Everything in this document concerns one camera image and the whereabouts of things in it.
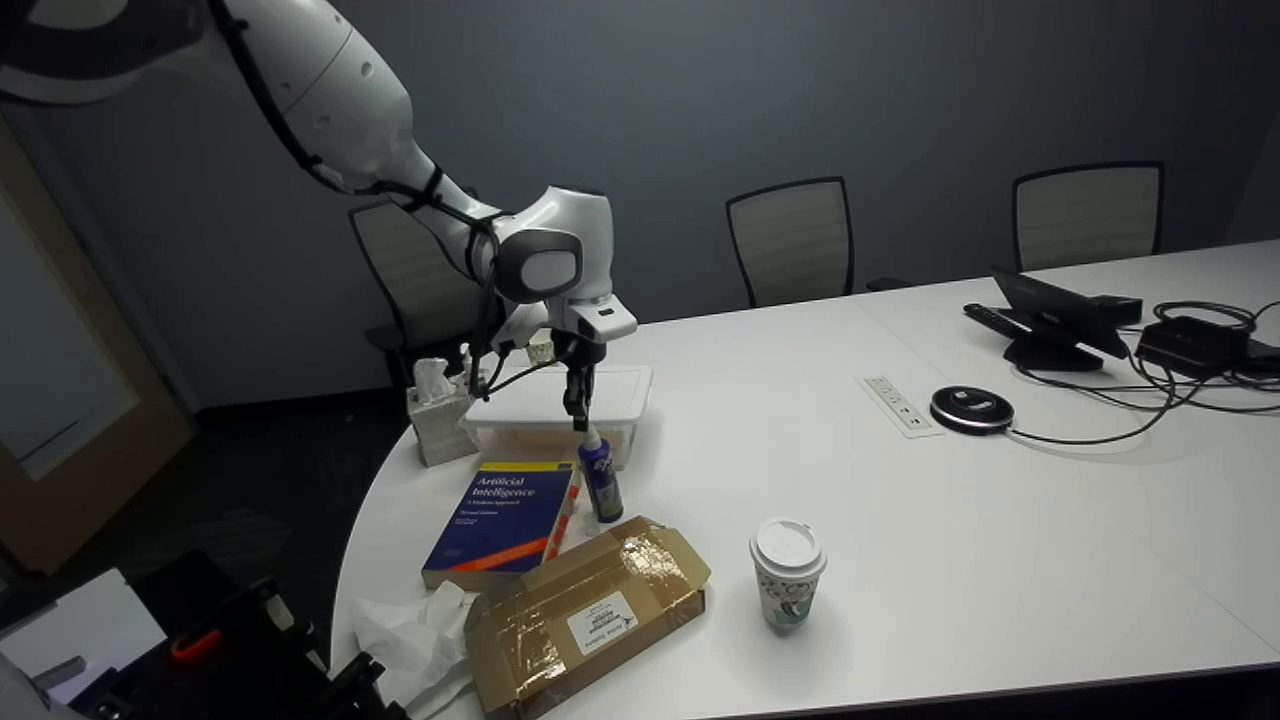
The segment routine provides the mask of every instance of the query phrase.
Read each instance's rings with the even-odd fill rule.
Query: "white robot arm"
[[[328,0],[13,0],[0,17],[0,92],[90,104],[149,69],[233,60],[280,145],[334,190],[398,196],[450,267],[513,304],[547,307],[568,378],[587,405],[603,345],[636,317],[610,297],[610,209],[547,186],[502,217],[412,138],[412,99]]]

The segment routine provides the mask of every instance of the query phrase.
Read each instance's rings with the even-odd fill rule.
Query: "conference table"
[[[1032,272],[1081,297],[1280,297],[1280,241]],[[1280,663],[1280,413],[1174,408],[1099,448],[901,424],[944,385],[991,388],[1014,428],[1110,437],[1148,418],[1018,374],[1003,335],[963,318],[1003,304],[984,280],[642,325],[607,365],[653,366],[621,490],[709,561],[709,610],[551,714],[751,714],[1088,686]],[[1280,307],[1259,318],[1280,345]],[[1081,385],[1130,385],[1107,359]],[[1204,388],[1209,405],[1280,397]],[[412,433],[352,523],[333,663],[356,655],[356,605],[421,605],[421,561],[473,454],[421,466]],[[827,552],[797,637],[760,618],[746,538],[808,521]],[[571,537],[600,532],[587,504]]]

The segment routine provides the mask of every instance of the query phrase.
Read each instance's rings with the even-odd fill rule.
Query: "book cover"
[[[498,574],[521,574],[551,561],[571,498],[571,458],[479,458],[423,565],[427,588],[457,579],[477,593]]]

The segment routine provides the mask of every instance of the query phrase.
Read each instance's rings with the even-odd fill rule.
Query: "white coffee cup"
[[[824,548],[799,521],[762,521],[751,537],[757,582],[762,622],[781,637],[797,633],[814,597],[814,579],[827,566]]]

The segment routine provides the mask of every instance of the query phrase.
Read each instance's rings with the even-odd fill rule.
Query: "chair backrest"
[[[838,176],[732,196],[729,232],[751,304],[851,293],[851,229]]]
[[[1011,186],[1018,267],[1153,255],[1158,164],[1094,164],[1022,176]]]
[[[457,339],[477,325],[485,293],[398,205],[356,209],[352,229],[409,348]]]

